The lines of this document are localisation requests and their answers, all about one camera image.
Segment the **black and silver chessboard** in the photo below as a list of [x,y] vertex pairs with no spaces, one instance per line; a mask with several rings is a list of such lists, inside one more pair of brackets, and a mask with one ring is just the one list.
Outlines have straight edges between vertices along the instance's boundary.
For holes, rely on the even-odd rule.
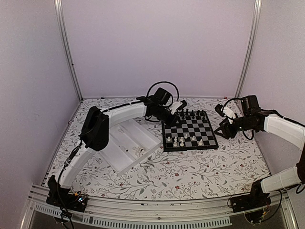
[[[218,149],[219,145],[207,113],[206,116],[206,120],[179,120],[177,125],[172,127],[162,123],[163,150],[165,152],[177,152],[187,150]],[[189,138],[184,140],[184,146],[181,147],[180,138],[184,137],[185,134],[188,134]],[[167,142],[167,137],[169,136],[172,138],[171,142]],[[177,147],[173,146],[175,136],[178,138]],[[202,146],[198,146],[198,142],[200,140],[203,141]]]

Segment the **white plastic tray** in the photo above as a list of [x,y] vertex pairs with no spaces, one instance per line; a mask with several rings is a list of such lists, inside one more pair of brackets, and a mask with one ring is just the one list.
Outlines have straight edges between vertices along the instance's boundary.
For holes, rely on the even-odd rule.
[[160,145],[159,138],[130,119],[110,128],[108,145],[99,154],[120,176],[151,155]]

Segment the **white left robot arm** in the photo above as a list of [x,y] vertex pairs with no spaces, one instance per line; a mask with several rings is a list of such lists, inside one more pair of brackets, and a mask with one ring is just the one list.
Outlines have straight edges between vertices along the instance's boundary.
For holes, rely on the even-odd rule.
[[89,109],[79,135],[76,147],[65,160],[59,173],[48,180],[48,188],[52,199],[60,207],[67,207],[71,203],[68,194],[76,175],[84,164],[96,152],[103,150],[109,142],[109,129],[119,123],[139,117],[153,116],[169,126],[178,121],[177,110],[186,106],[184,100],[177,100],[170,106],[166,103],[170,98],[169,92],[158,88],[155,94],[140,96],[122,105],[101,110],[96,106]]

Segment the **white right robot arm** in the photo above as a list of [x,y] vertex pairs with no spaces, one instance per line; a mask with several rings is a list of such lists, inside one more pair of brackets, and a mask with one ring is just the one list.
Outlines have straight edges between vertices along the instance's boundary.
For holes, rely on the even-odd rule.
[[257,143],[265,154],[272,175],[255,181],[246,198],[250,208],[264,202],[265,194],[281,189],[305,188],[305,126],[275,109],[260,107],[255,95],[232,98],[218,104],[215,111],[223,121],[215,134],[233,139],[238,132],[258,134]]

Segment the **black chess pieces back row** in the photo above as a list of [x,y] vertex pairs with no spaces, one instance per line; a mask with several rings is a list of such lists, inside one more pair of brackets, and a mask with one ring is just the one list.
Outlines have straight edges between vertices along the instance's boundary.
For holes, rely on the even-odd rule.
[[205,112],[204,110],[189,110],[189,109],[183,109],[183,110],[181,110],[181,111],[178,112],[178,115],[179,115],[179,114],[186,114],[186,115],[188,115],[188,114],[190,114],[190,115],[195,115],[195,114],[197,114],[197,115],[199,115],[199,114],[203,114],[203,113],[205,113],[205,115],[206,115],[206,112]]

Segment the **black chess pawns row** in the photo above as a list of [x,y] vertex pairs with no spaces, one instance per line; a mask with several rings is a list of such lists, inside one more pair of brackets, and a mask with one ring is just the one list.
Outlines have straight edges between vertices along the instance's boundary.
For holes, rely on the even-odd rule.
[[195,114],[195,115],[186,115],[186,114],[179,114],[179,118],[180,120],[206,120],[207,116],[205,115],[205,113],[203,114]]

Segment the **floral patterned table mat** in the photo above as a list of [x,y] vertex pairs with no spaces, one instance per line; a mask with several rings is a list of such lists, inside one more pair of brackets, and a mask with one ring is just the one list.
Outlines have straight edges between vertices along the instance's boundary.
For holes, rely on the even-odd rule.
[[[90,107],[104,110],[125,104],[132,98],[101,98],[84,100],[71,121],[55,159],[46,174],[56,174],[76,146],[78,135]],[[189,110],[204,110],[216,129],[222,118],[214,110],[225,99],[185,98]],[[99,154],[82,168],[72,184],[73,191],[90,196],[131,200],[188,200],[217,198],[250,191],[251,184],[267,177],[270,171],[255,142],[242,133],[234,139],[216,136],[219,148],[164,152],[163,146],[141,163],[119,176]]]

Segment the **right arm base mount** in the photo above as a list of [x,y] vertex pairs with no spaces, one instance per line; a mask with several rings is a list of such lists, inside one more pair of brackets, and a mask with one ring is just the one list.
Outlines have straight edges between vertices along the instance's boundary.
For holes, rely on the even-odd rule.
[[264,193],[262,188],[255,184],[252,185],[249,194],[237,195],[236,197],[230,197],[228,200],[228,206],[234,213],[260,208],[257,211],[245,214],[246,220],[252,224],[258,224],[263,221],[270,210],[270,204],[269,194]]

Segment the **front aluminium rail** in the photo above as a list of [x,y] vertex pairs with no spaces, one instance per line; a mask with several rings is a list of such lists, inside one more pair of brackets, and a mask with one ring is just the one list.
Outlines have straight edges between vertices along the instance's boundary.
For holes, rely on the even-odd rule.
[[268,202],[255,208],[239,208],[235,199],[250,188],[235,191],[232,186],[201,188],[198,182],[161,188],[149,184],[82,186],[83,203],[73,196],[66,207],[56,206],[49,189],[34,185],[28,196],[22,228],[34,223],[35,213],[49,215],[64,226],[81,225],[105,229],[299,229],[286,191],[272,192]]

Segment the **right aluminium frame post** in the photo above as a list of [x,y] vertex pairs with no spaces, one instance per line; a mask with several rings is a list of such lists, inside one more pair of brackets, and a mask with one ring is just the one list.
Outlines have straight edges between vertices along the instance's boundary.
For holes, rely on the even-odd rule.
[[250,35],[249,35],[249,39],[248,39],[244,62],[243,62],[242,69],[241,69],[240,78],[239,78],[238,85],[237,85],[237,88],[236,88],[236,91],[234,94],[235,97],[241,96],[242,90],[243,90],[243,87],[244,87],[244,84],[246,81],[247,73],[249,70],[250,62],[251,62],[252,53],[254,50],[257,30],[259,27],[261,7],[262,7],[262,0],[255,0],[251,28],[250,28]]

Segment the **aluminium frame post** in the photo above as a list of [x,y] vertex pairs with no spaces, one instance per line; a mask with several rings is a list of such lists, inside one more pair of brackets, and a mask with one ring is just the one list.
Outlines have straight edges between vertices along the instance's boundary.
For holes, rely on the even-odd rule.
[[249,35],[249,39],[248,39],[244,62],[243,62],[242,69],[241,69],[240,78],[239,78],[238,85],[237,85],[237,88],[236,88],[236,91],[234,94],[235,97],[241,96],[242,90],[243,90],[243,87],[244,87],[244,84],[246,81],[247,73],[249,70],[250,62],[251,62],[252,53],[254,50],[257,30],[259,27],[261,7],[262,7],[262,0],[255,0],[251,28],[250,28],[250,35]]
[[71,75],[72,84],[73,84],[74,90],[76,92],[77,98],[81,102],[81,101],[83,101],[83,96],[81,93],[79,81],[77,79],[77,75],[76,75],[76,71],[75,71],[75,67],[74,67],[74,61],[72,58],[71,49],[70,49],[70,45],[69,45],[69,39],[68,39],[68,34],[67,34],[65,20],[64,20],[62,1],[54,0],[54,5],[55,5],[55,12],[56,12],[57,22],[58,22],[58,26],[59,26],[59,31],[60,31],[60,35],[61,35],[61,41],[63,44],[68,69],[69,69],[69,72]]

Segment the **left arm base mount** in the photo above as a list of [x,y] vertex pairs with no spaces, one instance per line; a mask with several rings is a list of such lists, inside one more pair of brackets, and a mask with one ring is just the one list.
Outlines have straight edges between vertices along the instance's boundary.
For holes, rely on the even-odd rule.
[[52,175],[48,180],[49,193],[46,203],[56,207],[74,210],[77,212],[85,212],[88,202],[88,195],[81,193],[70,193],[70,189],[61,188]]

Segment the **left aluminium frame post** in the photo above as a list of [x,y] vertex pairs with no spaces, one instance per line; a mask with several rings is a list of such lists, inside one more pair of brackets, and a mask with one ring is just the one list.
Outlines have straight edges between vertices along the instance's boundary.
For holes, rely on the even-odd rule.
[[67,34],[65,20],[64,20],[62,1],[54,0],[54,5],[55,5],[55,12],[56,12],[57,22],[58,22],[58,26],[59,26],[59,31],[60,31],[60,35],[61,35],[61,41],[63,44],[68,69],[69,69],[69,72],[71,75],[72,84],[73,84],[74,90],[76,92],[77,98],[81,102],[81,101],[83,101],[83,96],[81,93],[79,81],[77,79],[77,75],[76,75],[76,71],[75,71],[75,67],[74,67],[74,61],[72,58],[71,49],[70,49],[70,45],[69,45],[69,39],[68,39],[68,34]]

